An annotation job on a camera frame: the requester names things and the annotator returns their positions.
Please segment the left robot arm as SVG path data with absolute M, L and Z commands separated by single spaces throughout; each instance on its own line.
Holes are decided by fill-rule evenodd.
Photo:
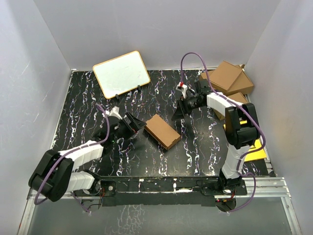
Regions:
M 47 150 L 30 176 L 28 185 L 46 199 L 56 202 L 67 192 L 85 190 L 90 195 L 100 192 L 101 183 L 95 174 L 76 172 L 80 166 L 102 158 L 119 140 L 127 140 L 147 124 L 126 112 L 105 112 L 105 124 L 88 142 L 68 150 Z

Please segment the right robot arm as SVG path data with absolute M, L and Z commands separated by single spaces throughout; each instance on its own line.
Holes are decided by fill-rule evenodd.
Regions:
M 221 92 L 214 92 L 205 84 L 205 80 L 195 83 L 196 92 L 191 92 L 187 85 L 179 82 L 176 90 L 181 96 L 176 100 L 176 110 L 172 120 L 183 119 L 196 108 L 207 106 L 218 111 L 225 119 L 225 136 L 228 141 L 228 151 L 222 166 L 216 189 L 223 194 L 230 194 L 240 186 L 242 167 L 249 148 L 260 137 L 257 129 L 258 119 L 255 106 L 252 103 L 240 103 L 226 97 Z

